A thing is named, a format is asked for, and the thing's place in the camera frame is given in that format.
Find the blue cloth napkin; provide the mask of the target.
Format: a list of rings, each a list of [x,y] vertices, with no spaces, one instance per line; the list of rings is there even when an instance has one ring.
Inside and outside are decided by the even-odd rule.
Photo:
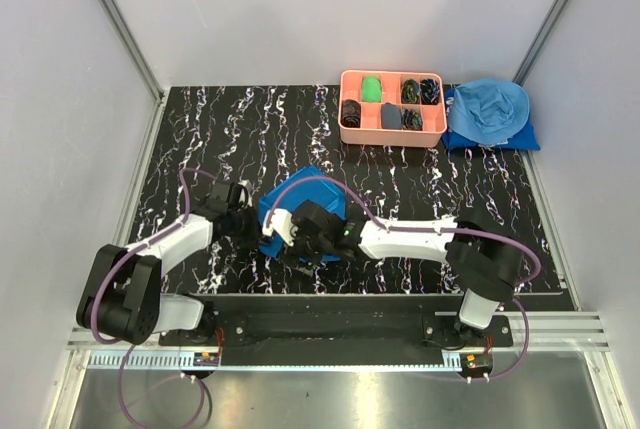
[[[289,262],[350,261],[356,252],[344,234],[346,197],[313,166],[298,170],[258,203],[260,224],[276,224],[290,215],[292,231],[263,237],[262,254]]]

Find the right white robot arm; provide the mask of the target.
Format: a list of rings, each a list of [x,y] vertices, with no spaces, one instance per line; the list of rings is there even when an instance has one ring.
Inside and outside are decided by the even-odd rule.
[[[325,256],[341,261],[406,258],[440,262],[458,277],[464,296],[454,333],[476,345],[490,332],[498,307],[516,292],[523,262],[521,250],[501,234],[486,233],[472,221],[344,219],[306,201],[294,211],[276,209],[264,224],[283,240],[281,255],[308,262]]]

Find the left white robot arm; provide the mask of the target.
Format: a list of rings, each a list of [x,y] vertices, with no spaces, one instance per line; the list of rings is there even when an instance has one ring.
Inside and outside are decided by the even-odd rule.
[[[76,322],[103,344],[145,342],[181,331],[196,345],[215,335],[216,321],[193,295],[164,294],[162,278],[220,239],[254,247],[261,238],[251,184],[216,182],[201,202],[166,229],[137,243],[101,247],[76,309]]]

